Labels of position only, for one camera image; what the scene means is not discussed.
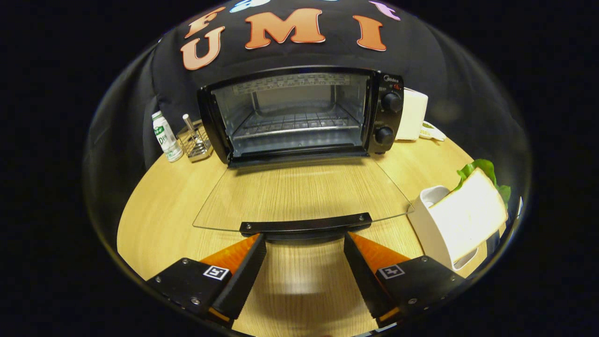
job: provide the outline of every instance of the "lettuce leaf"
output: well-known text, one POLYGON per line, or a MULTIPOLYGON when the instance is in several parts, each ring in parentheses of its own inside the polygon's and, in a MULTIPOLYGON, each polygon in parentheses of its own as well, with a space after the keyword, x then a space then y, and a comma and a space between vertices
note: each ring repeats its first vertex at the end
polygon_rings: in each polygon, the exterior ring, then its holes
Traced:
POLYGON ((487 177, 489 177, 489 179, 493 182, 493 185, 495 185, 495 188, 497 189, 497 192, 499 192, 499 195, 501 196, 501 199, 503 200, 503 203, 507 209, 507 202, 510 201, 510 195, 512 194, 512 189, 509 186, 505 186, 505 185, 498 186, 497 185, 497 178, 495 177, 495 167, 493 166, 493 163, 488 160, 477 159, 477 160, 473 161, 472 163, 469 163, 466 166, 464 166, 464 168, 462 168, 461 170, 457 171, 458 175, 460 177, 459 184, 453 190, 457 191, 460 188, 462 188, 462 184, 464 183, 464 180, 466 180, 466 178, 468 178, 472 174, 474 169, 476 169, 477 167, 480 167, 480 169, 483 170, 483 172, 485 172, 487 177))

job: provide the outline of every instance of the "metal utensil holder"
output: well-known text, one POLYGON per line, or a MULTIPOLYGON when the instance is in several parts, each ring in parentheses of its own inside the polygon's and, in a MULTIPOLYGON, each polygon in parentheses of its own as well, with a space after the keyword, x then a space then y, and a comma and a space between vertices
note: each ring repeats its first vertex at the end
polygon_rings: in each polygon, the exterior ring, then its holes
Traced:
POLYGON ((197 141, 187 127, 184 127, 177 133, 177 141, 189 158, 189 161, 195 163, 210 157, 214 148, 208 139, 208 135, 206 135, 202 120, 193 122, 193 127, 197 135, 197 141))

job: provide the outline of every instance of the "white bottle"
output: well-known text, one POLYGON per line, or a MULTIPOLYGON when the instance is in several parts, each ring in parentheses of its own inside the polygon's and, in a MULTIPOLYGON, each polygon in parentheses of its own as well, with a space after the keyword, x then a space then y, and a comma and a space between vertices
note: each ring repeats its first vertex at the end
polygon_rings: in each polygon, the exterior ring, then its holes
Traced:
POLYGON ((169 162, 177 161, 183 156, 183 150, 177 143, 177 139, 168 125, 167 120, 162 116, 162 111, 158 111, 152 114, 152 126, 154 127, 154 134, 160 143, 160 147, 167 156, 169 162))

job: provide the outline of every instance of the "oven control knob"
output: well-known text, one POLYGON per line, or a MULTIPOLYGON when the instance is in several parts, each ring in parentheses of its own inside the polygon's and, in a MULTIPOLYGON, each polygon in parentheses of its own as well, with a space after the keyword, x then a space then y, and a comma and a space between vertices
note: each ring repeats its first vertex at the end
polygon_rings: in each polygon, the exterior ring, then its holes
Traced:
POLYGON ((393 110, 394 112, 400 112, 402 108, 401 96, 390 92, 383 97, 383 109, 385 110, 393 110))
POLYGON ((378 128, 374 133, 374 139, 382 145, 391 145, 395 140, 393 129, 389 127, 378 128))

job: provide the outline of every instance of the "black background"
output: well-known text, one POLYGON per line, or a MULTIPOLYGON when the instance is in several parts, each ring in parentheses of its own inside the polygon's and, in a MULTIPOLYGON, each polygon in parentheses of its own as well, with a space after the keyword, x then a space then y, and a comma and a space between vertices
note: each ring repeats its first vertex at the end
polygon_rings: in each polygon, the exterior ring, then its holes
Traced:
MULTIPOLYGON (((592 246, 584 240, 595 227, 571 210, 592 207, 589 192, 596 189, 593 180, 578 177, 593 170, 596 157, 592 142, 582 138, 590 133, 585 126, 597 124, 597 106, 586 91, 593 84, 583 79, 594 69, 592 21, 585 15, 591 5, 395 3, 486 62, 521 108, 537 164, 528 219, 505 257, 457 301, 406 333, 590 335, 587 285, 597 273, 583 250, 592 246), (578 202, 583 206, 573 206, 578 202)), ((94 109, 111 82, 146 44, 207 6, 53 1, 7 11, 14 15, 7 20, 12 61, 5 70, 8 94, 17 99, 5 105, 6 122, 16 125, 14 134, 5 134, 16 149, 5 153, 5 182, 17 184, 6 202, 14 212, 9 219, 15 217, 5 225, 3 248, 17 265, 5 279, 14 299, 8 318, 25 323, 19 335, 205 335, 112 262, 86 215, 80 164, 94 109)))

